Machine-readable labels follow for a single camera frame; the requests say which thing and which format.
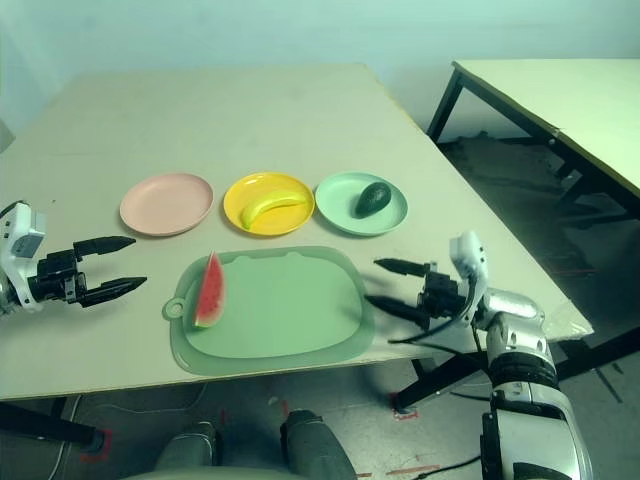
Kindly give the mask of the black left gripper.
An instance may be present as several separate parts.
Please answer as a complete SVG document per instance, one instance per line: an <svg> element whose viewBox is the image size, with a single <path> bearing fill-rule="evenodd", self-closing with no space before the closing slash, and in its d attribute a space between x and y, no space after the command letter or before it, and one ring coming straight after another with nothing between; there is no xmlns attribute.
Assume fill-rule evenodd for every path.
<svg viewBox="0 0 640 480"><path fill-rule="evenodd" d="M36 274L28 278L34 300L61 300L91 307L115 300L141 286L146 277L125 277L85 291L85 275L78 263L86 255L113 253L134 244L126 236L106 236L73 243L73 249L48 254L37 263Z"/></svg>

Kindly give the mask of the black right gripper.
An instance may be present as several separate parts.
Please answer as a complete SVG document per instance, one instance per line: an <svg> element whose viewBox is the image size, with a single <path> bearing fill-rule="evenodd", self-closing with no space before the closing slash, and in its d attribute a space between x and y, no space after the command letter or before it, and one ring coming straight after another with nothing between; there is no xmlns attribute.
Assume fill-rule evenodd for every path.
<svg viewBox="0 0 640 480"><path fill-rule="evenodd" d="M366 300L374 307L412 322L422 330L446 330L467 314L471 305L471 287L462 294L459 284L449 275L439 273L434 264L395 258L377 259L374 264L392 273L424 278L417 307L388 296L367 295Z"/></svg>

